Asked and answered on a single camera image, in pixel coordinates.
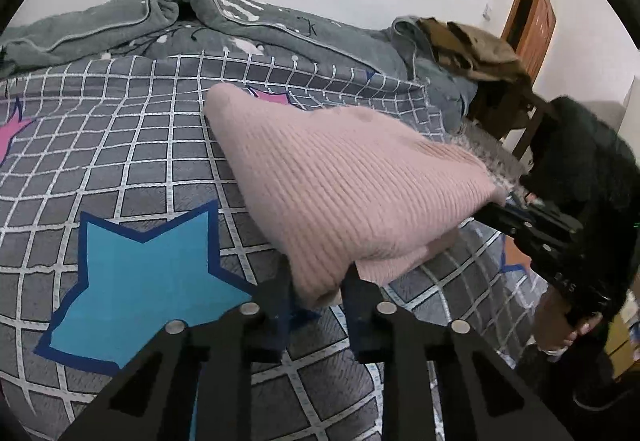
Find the black fleece sleeve forearm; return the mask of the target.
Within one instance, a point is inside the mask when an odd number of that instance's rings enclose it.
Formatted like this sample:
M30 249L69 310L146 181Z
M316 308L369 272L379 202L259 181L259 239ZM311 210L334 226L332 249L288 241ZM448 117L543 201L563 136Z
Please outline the black fleece sleeve forearm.
M639 267L639 167L607 123L569 97L550 102L530 148L521 185L582 225L585 276L610 298L604 320L620 312Z

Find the person's right hand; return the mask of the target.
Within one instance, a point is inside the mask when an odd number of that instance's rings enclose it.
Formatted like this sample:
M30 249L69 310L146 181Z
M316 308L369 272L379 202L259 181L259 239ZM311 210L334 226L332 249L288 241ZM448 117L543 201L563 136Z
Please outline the person's right hand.
M539 349L563 351L602 321L602 314L597 313L583 317L576 325L570 325L566 318L569 312L570 305L553 286L549 286L540 297L534 314L533 337Z

